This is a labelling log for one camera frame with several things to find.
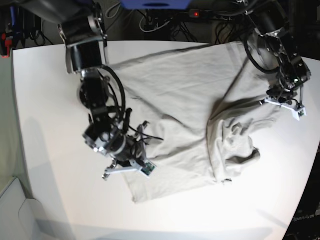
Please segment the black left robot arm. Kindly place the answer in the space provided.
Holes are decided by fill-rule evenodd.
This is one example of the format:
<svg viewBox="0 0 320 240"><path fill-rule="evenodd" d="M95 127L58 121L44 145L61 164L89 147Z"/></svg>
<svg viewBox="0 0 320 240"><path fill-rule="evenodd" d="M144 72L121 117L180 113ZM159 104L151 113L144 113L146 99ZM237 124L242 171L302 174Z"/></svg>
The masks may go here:
<svg viewBox="0 0 320 240"><path fill-rule="evenodd" d="M311 79L312 74L290 33L290 22L285 10L277 0L241 0L240 4L240 13L247 15L278 63L274 69L262 68L250 54L249 35L245 36L244 47L252 64L265 74L276 74L276 83L267 91L267 95L281 105L295 102L300 108L303 105L304 84Z"/></svg>

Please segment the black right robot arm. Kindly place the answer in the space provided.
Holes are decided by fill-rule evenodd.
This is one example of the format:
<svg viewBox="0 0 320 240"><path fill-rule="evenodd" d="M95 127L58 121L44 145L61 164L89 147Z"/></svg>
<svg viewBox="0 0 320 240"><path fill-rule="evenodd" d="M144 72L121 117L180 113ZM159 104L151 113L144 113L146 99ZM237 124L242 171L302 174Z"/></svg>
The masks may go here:
<svg viewBox="0 0 320 240"><path fill-rule="evenodd" d="M58 25L69 74L81 74L79 98L90 111L83 138L94 151L129 167L146 163L142 131L129 136L132 109L125 89L107 65L107 34L102 8L92 0L19 0L17 4Z"/></svg>

